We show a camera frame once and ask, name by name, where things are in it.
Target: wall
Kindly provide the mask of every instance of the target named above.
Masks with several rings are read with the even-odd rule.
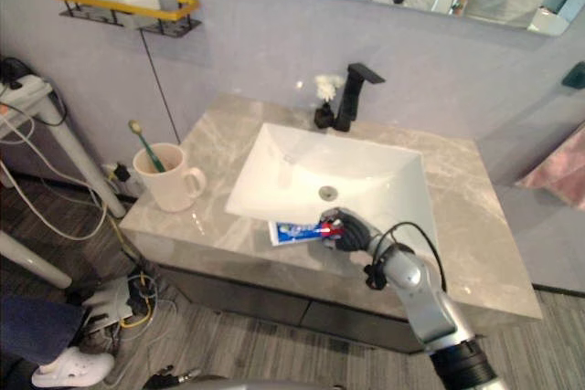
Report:
[[[533,281],[585,290],[583,214],[512,186],[585,119],[585,93],[559,85],[585,54],[585,12],[552,38],[359,0],[201,1],[203,26],[144,44],[60,17],[55,0],[2,0],[1,50],[58,84],[102,163],[130,162],[131,118],[149,139],[172,141],[173,124],[184,136],[220,92],[307,107],[315,74],[362,61],[387,82],[364,87],[359,118],[474,138]],[[36,171],[22,149],[4,151]]]

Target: white sink basin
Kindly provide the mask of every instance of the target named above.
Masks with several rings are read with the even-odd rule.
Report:
[[[335,206],[352,209],[382,231],[413,221],[436,244],[419,153],[264,123],[226,210],[266,221],[316,224]],[[413,228],[403,227],[397,238],[417,254],[431,255]]]

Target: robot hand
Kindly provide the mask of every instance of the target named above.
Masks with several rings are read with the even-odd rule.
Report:
[[[367,251],[374,237],[380,236],[379,230],[371,226],[358,214],[343,207],[323,212],[321,223],[329,223],[339,228],[341,233],[328,237],[325,244],[341,251]]]

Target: toothpaste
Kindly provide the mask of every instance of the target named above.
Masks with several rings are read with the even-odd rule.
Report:
[[[271,221],[268,223],[268,229],[270,230],[273,246],[315,241],[324,237],[339,235],[341,233],[340,228],[335,228],[331,223],[326,222],[299,225],[291,223],[275,223]]]

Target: mug handle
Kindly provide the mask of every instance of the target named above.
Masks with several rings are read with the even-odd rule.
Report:
[[[189,198],[197,198],[203,193],[203,191],[205,191],[207,186],[207,178],[205,177],[205,174],[203,174],[203,171],[201,171],[199,168],[188,168],[183,173],[183,178],[185,180],[195,180],[195,184],[186,184],[187,195]]]

